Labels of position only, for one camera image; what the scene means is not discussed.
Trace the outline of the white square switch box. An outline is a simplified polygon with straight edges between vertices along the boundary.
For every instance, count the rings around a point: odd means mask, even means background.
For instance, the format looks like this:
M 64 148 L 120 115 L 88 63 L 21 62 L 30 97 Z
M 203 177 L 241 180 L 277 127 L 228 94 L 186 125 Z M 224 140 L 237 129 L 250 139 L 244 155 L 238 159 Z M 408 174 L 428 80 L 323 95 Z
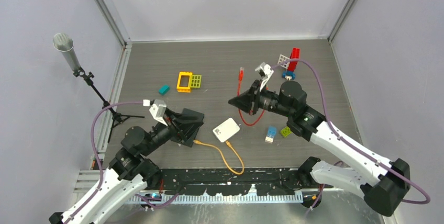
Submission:
M 240 127 L 233 118 L 226 119 L 224 122 L 222 122 L 220 125 L 212 130 L 214 136 L 221 143 L 226 142 L 239 131 Z

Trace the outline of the black network switch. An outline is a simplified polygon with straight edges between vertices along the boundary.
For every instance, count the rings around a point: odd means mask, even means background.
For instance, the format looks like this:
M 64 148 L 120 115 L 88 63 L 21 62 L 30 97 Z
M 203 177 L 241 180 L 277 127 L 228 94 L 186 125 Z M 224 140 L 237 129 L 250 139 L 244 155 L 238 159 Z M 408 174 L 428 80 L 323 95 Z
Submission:
M 192 147 L 194 144 L 194 140 L 197 137 L 200 126 L 197 127 L 187 127 L 182 130 L 182 135 L 180 136 L 179 144 L 184 145 L 186 147 Z

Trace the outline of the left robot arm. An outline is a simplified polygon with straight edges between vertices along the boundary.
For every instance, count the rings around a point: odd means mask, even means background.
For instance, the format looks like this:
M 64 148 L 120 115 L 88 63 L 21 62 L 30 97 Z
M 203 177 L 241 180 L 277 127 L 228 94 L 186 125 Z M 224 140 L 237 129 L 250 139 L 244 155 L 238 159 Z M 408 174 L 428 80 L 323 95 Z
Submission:
M 157 188 L 162 173 L 148 155 L 168 141 L 191 147 L 204 117 L 203 113 L 187 108 L 181 113 L 167 109 L 163 115 L 165 122 L 157 123 L 150 131 L 139 126 L 129 128 L 121 149 L 98 182 L 69 210 L 53 213 L 49 222 L 104 223 L 136 193 Z

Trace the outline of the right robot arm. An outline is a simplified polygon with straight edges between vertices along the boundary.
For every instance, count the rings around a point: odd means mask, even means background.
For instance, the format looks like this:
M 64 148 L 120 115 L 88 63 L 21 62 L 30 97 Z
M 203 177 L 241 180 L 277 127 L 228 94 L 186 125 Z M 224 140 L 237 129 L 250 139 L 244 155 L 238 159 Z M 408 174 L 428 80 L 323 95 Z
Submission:
M 402 159 L 392 161 L 362 146 L 326 117 L 306 104 L 307 94 L 295 81 L 285 81 L 278 93 L 259 90 L 260 81 L 228 103 L 254 115 L 258 109 L 282 115 L 291 132 L 329 151 L 350 169 L 309 157 L 299 167 L 299 182 L 305 187 L 327 184 L 353 193 L 383 216 L 391 216 L 410 186 L 397 176 L 410 177 L 409 165 Z

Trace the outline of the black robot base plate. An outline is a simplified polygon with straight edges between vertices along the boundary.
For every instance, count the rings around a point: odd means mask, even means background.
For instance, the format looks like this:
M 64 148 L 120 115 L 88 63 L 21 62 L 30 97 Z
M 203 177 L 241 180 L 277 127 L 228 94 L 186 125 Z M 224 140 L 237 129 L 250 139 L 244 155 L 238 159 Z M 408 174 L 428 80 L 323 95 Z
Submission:
M 319 189 L 320 185 L 293 168 L 247 168 L 241 175 L 228 169 L 161 169 L 146 187 L 168 195 L 189 196 L 243 196 L 253 188 L 260 196 L 279 196 Z

